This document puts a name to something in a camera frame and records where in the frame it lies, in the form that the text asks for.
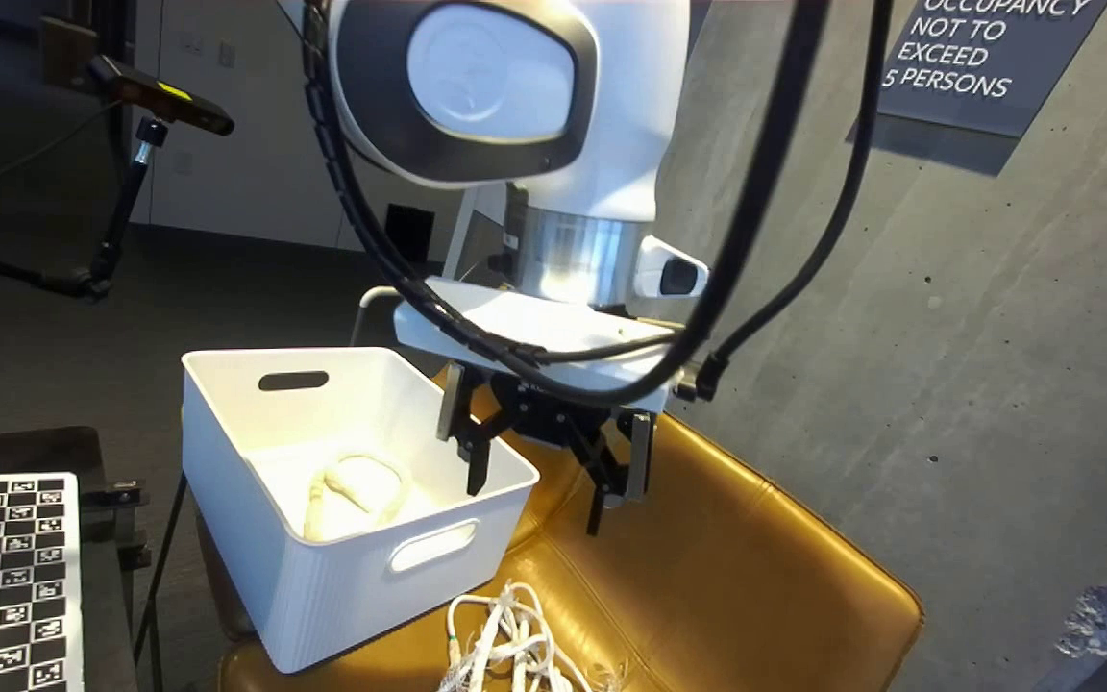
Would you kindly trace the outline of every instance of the white cable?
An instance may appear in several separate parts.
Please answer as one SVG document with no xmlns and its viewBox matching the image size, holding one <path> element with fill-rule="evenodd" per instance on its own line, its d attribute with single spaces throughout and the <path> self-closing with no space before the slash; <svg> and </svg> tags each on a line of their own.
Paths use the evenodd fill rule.
<svg viewBox="0 0 1107 692">
<path fill-rule="evenodd" d="M 473 649 L 463 649 L 459 607 L 490 607 Z M 459 596 L 447 607 L 447 671 L 438 692 L 480 692 L 495 669 L 513 671 L 513 692 L 594 692 L 586 671 L 557 649 L 540 592 L 507 580 L 502 596 Z"/>
</svg>

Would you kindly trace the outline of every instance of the dark floor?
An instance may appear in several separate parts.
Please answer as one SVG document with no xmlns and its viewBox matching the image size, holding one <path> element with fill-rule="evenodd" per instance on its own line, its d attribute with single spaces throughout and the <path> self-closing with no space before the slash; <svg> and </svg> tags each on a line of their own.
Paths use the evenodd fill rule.
<svg viewBox="0 0 1107 692">
<path fill-rule="evenodd" d="M 0 163 L 97 120 L 97 98 L 38 83 L 31 47 L 0 43 Z M 0 261 L 90 261 L 115 196 L 115 157 L 94 124 L 54 157 L 0 182 Z M 135 478 L 143 525 L 163 543 L 176 487 L 181 353 L 198 346 L 329 346 L 349 339 L 363 256 L 130 232 L 103 302 L 0 279 L 0 429 L 97 428 L 110 478 Z M 167 688 L 208 688 L 224 646 L 192 521 L 176 532 L 163 589 Z"/>
</svg>

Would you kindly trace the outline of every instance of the yellow chair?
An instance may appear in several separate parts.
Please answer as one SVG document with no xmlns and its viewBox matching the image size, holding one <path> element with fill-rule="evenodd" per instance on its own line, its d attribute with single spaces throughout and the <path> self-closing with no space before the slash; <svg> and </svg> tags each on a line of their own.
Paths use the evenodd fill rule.
<svg viewBox="0 0 1107 692">
<path fill-rule="evenodd" d="M 526 580 L 557 646 L 598 688 L 634 692 L 867 692 L 889 688 L 918 634 L 918 603 L 795 498 L 694 433 L 657 424 L 655 487 L 586 535 L 594 479 L 548 447 L 516 543 L 480 592 Z M 227 621 L 242 621 L 221 589 Z M 224 665 L 224 692 L 432 692 L 447 669 L 443 610 L 309 671 L 283 678 L 256 637 Z"/>
</svg>

